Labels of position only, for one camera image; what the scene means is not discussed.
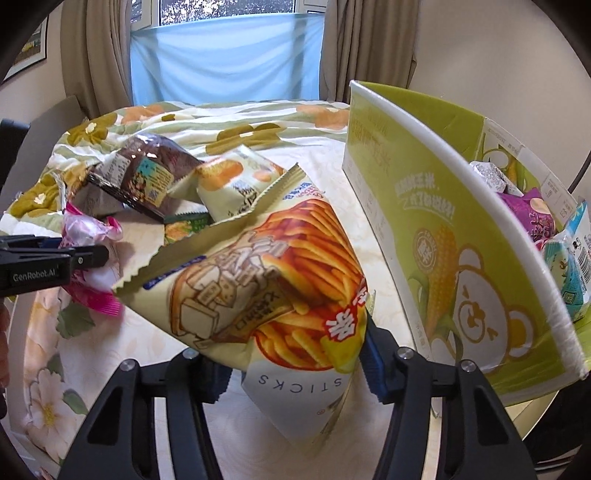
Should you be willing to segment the potato sticks snack bag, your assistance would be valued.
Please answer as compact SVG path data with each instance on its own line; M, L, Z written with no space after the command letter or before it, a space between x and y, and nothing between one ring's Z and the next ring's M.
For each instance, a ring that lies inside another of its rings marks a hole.
M114 292L241 371L245 393L290 443L331 431L365 339L369 290L332 205L300 167L245 213L160 248Z

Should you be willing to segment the pink snack bag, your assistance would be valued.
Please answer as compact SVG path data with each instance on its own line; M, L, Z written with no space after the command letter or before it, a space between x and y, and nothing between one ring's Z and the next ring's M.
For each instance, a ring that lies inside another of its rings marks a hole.
M122 305L111 287L120 278L115 245L122 239L122 227L113 218L104 221L66 205L61 248L75 252L73 272L64 289L72 300L99 314L117 317Z

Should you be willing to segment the dark green cracker packet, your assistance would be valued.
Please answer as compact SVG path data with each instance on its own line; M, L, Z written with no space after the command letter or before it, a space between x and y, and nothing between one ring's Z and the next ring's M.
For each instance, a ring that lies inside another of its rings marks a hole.
M169 245L188 237L213 223L207 212L188 212L167 215L163 218L164 244Z

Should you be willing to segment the brown chocolate snack bag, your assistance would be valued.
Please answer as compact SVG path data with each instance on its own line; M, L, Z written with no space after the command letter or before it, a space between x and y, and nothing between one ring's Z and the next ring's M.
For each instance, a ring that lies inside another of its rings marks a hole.
M161 223L171 218L177 201L169 189L202 163L171 139L157 134L136 134L87 180L116 200Z

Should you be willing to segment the grey bed headboard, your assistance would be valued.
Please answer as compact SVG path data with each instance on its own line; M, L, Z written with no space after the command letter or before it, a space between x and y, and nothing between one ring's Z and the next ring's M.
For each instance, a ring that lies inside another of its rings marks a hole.
M31 123L1 120L1 211L32 187L61 135L85 118L75 96L69 96Z

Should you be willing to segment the cream cake snack bag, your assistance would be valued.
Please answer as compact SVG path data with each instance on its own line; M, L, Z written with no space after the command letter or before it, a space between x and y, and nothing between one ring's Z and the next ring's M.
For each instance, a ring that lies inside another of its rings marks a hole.
M240 145L197 167L197 194L218 222L249 210L283 173L283 167Z

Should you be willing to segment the green cardboard snack box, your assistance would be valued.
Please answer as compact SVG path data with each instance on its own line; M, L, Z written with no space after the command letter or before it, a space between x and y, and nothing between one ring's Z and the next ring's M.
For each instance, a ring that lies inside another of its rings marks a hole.
M422 355L474 361L508 405L589 374L586 207L520 140L445 100L353 82L343 167ZM532 188L556 226L540 243L498 196Z

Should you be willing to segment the framed houses picture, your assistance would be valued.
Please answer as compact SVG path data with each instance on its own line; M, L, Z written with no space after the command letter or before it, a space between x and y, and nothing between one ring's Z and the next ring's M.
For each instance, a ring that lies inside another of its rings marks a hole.
M5 75L2 83L10 81L13 77L20 75L25 70L47 59L47 28L46 17L32 33L30 38L18 53L14 63Z

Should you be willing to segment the left beige curtain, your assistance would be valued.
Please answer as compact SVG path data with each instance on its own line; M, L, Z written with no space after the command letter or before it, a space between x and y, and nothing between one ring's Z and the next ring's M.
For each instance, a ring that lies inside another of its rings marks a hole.
M131 3L65 0L60 49L65 93L89 118L132 104Z

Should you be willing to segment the beige curtain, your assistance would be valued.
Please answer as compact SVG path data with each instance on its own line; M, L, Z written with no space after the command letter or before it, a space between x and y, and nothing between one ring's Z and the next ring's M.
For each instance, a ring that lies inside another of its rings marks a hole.
M132 104L131 3L65 0L60 49L65 93L89 118Z
M420 2L329 1L320 61L320 98L349 102L349 82L407 88L417 60Z

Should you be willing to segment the purple snack bag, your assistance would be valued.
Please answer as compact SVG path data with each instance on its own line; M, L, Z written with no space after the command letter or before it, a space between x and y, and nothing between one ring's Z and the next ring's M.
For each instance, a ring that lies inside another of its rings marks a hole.
M532 188L522 196L509 193L498 193L498 196L513 212L534 243L544 242L554 236L555 221L538 188Z

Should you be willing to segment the green striped floral duvet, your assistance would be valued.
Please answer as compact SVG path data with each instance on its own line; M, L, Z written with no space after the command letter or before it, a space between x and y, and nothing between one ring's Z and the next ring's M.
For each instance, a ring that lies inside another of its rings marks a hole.
M267 101L191 106L157 102L121 108L61 130L40 155L41 171L1 210L4 234L57 236L65 204L97 218L123 210L121 202L85 181L135 134L165 136L199 159L239 145L283 167L315 157L335 159L346 142L349 107L325 101Z

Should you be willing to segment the blue window cloth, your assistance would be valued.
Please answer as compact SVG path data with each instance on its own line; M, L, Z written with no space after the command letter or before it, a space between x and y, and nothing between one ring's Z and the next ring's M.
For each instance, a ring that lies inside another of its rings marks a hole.
M142 105L317 100L324 24L318 13L273 13L135 31L132 100Z

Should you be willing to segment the right beige curtain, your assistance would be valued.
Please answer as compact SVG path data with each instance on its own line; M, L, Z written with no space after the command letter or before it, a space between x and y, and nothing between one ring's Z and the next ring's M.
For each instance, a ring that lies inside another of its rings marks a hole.
M420 2L329 1L320 61L320 98L349 102L349 82L407 88L417 60Z

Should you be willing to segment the window with white frame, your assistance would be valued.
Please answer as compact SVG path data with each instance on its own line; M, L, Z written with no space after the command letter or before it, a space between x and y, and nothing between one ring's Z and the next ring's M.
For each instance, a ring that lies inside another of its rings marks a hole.
M152 0L131 2L133 30L202 19L270 13L318 13L327 0Z

